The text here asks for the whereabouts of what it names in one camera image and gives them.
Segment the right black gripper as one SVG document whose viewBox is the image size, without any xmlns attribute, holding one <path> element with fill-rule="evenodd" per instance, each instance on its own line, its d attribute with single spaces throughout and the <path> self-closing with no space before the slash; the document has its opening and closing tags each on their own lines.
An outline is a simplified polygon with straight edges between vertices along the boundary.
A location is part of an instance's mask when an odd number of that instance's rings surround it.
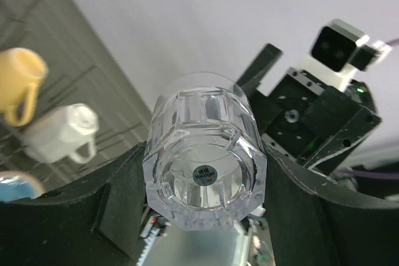
<svg viewBox="0 0 399 266">
<path fill-rule="evenodd" d="M 307 169 L 331 173 L 381 123 L 365 84 L 346 91 L 290 68 L 269 95 L 257 90 L 283 51 L 268 43 L 236 81 L 252 96 L 261 139 Z"/>
</svg>

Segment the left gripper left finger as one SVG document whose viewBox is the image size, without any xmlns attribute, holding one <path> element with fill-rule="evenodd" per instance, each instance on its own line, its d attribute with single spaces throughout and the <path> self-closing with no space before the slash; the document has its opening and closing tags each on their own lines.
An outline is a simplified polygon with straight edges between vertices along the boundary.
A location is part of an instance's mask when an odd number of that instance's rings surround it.
<svg viewBox="0 0 399 266">
<path fill-rule="evenodd" d="M 1 203 L 2 265 L 135 265 L 144 144 L 35 199 Z"/>
</svg>

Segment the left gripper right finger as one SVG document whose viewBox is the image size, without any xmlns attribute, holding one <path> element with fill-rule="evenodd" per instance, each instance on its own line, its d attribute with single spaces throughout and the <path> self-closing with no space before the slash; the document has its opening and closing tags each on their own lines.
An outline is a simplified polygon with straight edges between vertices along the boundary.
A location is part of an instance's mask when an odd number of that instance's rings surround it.
<svg viewBox="0 0 399 266">
<path fill-rule="evenodd" d="M 276 265 L 398 265 L 398 203 L 334 184 L 264 149 Z"/>
</svg>

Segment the blue patterned mug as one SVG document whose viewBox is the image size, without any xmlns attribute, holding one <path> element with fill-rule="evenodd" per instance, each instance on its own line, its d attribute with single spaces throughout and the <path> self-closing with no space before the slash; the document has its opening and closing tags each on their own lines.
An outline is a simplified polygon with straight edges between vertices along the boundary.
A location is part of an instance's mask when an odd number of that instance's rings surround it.
<svg viewBox="0 0 399 266">
<path fill-rule="evenodd" d="M 1 202 L 35 199 L 45 193 L 43 184 L 22 171 L 1 171 Z"/>
</svg>

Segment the white mug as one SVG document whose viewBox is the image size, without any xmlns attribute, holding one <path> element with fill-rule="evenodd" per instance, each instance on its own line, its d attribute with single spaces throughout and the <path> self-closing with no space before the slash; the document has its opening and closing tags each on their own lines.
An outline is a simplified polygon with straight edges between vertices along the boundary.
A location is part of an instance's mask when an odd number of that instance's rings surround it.
<svg viewBox="0 0 399 266">
<path fill-rule="evenodd" d="M 22 135 L 25 154 L 52 164 L 66 157 L 86 164 L 97 154 L 95 135 L 99 130 L 97 114 L 86 104 L 57 107 L 38 118 Z"/>
</svg>

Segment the clear glass cup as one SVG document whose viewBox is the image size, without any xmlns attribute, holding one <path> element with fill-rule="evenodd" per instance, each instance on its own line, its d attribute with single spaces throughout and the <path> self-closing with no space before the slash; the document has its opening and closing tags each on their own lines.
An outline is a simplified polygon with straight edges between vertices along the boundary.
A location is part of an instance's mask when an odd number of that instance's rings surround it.
<svg viewBox="0 0 399 266">
<path fill-rule="evenodd" d="M 158 97 L 143 158 L 148 205 L 184 230 L 231 228 L 265 199 L 267 158 L 248 99 L 195 72 Z"/>
</svg>

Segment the yellow mug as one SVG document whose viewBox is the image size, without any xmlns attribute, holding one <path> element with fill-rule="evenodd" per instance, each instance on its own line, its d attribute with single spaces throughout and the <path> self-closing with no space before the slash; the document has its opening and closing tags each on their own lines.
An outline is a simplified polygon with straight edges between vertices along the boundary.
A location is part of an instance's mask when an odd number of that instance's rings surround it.
<svg viewBox="0 0 399 266">
<path fill-rule="evenodd" d="M 30 49 L 15 47 L 1 52 L 1 113 L 6 123 L 24 126 L 32 120 L 47 74 L 44 59 Z"/>
</svg>

